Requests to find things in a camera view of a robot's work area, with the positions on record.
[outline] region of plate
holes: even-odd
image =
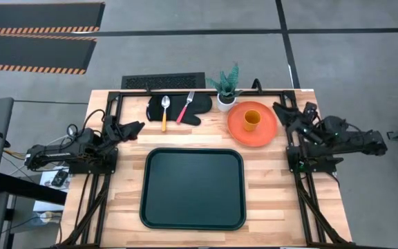
[[[256,110],[261,116],[260,123],[254,131],[243,129],[244,115],[249,110]],[[250,147],[269,144],[277,133],[277,120],[272,109],[254,101],[241,102],[233,107],[228,113],[227,126],[234,139]]]

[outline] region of spoon handle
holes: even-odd
[[[167,130],[167,112],[166,108],[164,108],[164,116],[162,117],[162,131],[165,132]]]

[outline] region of orange handle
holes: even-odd
[[[184,109],[180,112],[178,119],[176,122],[180,124],[180,121],[182,120],[182,117],[184,116],[185,110],[187,109],[187,106],[184,107]]]
[[[167,113],[164,110],[164,117],[162,118],[162,131],[165,132],[167,130]]]

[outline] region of white pot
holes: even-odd
[[[229,104],[222,103],[219,99],[219,94],[218,94],[218,108],[220,111],[227,112],[231,108],[233,108],[235,104],[236,104],[236,98],[234,98],[233,102]]]

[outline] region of green plant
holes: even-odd
[[[239,80],[239,66],[238,64],[234,64],[231,72],[228,74],[228,77],[225,76],[224,71],[220,72],[220,83],[217,83],[211,78],[207,78],[207,82],[212,85],[220,94],[220,96],[224,99],[232,99],[240,95],[242,93],[241,90],[236,91],[236,87],[238,86]]]

